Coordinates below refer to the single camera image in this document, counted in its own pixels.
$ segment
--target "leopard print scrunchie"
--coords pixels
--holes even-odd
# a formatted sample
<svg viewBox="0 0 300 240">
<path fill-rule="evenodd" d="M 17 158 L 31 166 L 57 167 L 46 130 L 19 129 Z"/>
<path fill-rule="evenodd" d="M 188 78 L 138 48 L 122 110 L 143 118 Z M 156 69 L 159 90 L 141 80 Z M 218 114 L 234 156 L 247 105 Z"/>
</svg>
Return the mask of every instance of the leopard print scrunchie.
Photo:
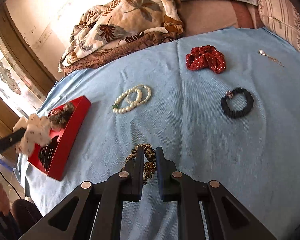
<svg viewBox="0 0 300 240">
<path fill-rule="evenodd" d="M 147 162 L 143 165 L 143 183 L 142 185 L 147 184 L 147 180 L 152 178 L 152 175 L 155 173 L 156 166 L 155 166 L 155 151 L 152 149 L 151 145 L 148 143 L 138 144 L 132 150 L 131 154 L 126 157 L 126 161 L 124 166 L 120 171 L 124 170 L 126 163 L 130 160 L 133 160 L 137 156 L 137 148 L 141 146 L 145 152 L 145 156 L 147 158 Z"/>
</svg>

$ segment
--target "patterned pillowcase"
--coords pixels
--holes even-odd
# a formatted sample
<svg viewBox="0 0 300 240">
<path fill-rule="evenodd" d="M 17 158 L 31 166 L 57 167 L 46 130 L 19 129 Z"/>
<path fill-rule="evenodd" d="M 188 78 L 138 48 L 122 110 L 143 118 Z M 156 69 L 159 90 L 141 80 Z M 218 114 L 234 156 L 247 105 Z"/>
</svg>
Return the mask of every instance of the patterned pillowcase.
<svg viewBox="0 0 300 240">
<path fill-rule="evenodd" d="M 300 52 L 300 15 L 289 0 L 258 0 L 265 26 Z"/>
</svg>

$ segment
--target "stained glass window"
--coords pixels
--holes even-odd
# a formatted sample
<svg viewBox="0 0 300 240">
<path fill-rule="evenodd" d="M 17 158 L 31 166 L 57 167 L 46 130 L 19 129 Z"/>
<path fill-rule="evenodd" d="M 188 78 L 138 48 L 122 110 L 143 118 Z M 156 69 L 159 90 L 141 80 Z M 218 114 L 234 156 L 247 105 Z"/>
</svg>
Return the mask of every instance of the stained glass window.
<svg viewBox="0 0 300 240">
<path fill-rule="evenodd" d="M 15 62 L 0 38 L 0 97 L 20 117 L 36 113 L 45 96 Z"/>
</svg>

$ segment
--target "light blue bedsheet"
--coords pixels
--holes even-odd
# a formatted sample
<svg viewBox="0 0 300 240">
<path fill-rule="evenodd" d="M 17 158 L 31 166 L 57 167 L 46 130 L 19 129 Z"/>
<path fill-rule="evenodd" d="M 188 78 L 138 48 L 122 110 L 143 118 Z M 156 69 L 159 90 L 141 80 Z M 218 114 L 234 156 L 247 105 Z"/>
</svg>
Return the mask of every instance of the light blue bedsheet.
<svg viewBox="0 0 300 240">
<path fill-rule="evenodd" d="M 191 48 L 208 44 L 225 55 L 224 73 L 186 68 Z M 137 84 L 151 87 L 148 103 L 114 114 L 115 99 Z M 233 120 L 220 99 L 238 86 L 255 104 L 248 116 Z M 136 144 L 150 143 L 193 179 L 219 180 L 278 239 L 300 224 L 300 54 L 281 38 L 265 29 L 225 29 L 144 49 L 62 79 L 39 115 L 81 95 L 92 105 L 63 181 L 19 158 L 18 176 L 43 215 L 82 181 L 97 183 L 118 172 Z M 232 105 L 244 103 L 238 96 Z M 177 239 L 176 203 L 161 202 L 156 180 L 144 186 L 141 202 L 125 203 L 121 239 Z"/>
</svg>

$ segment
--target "red box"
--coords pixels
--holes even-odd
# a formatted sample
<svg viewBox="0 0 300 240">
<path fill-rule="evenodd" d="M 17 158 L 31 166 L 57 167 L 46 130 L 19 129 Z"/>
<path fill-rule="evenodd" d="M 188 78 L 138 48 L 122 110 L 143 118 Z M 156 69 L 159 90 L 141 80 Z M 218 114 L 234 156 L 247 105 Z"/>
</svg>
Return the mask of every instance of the red box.
<svg viewBox="0 0 300 240">
<path fill-rule="evenodd" d="M 54 138 L 55 136 L 59 135 L 58 138 L 58 145 L 55 150 L 55 153 L 52 157 L 51 164 L 49 167 L 48 172 L 45 171 L 43 165 L 39 160 L 39 151 L 41 149 L 40 145 L 36 144 L 34 151 L 32 152 L 31 156 L 28 158 L 28 162 L 30 162 L 34 167 L 42 171 L 43 173 L 47 174 L 49 177 L 57 179 L 59 181 L 62 180 L 62 173 L 66 162 L 68 160 L 68 156 L 74 140 L 77 136 L 79 128 L 85 118 L 89 107 L 91 106 L 90 101 L 85 97 L 81 96 L 74 100 L 71 100 L 74 104 L 75 110 L 70 117 L 69 122 L 65 129 L 61 129 L 59 132 L 55 132 L 50 130 L 50 138 Z M 55 109 L 63 109 L 63 106 L 58 106 Z"/>
</svg>

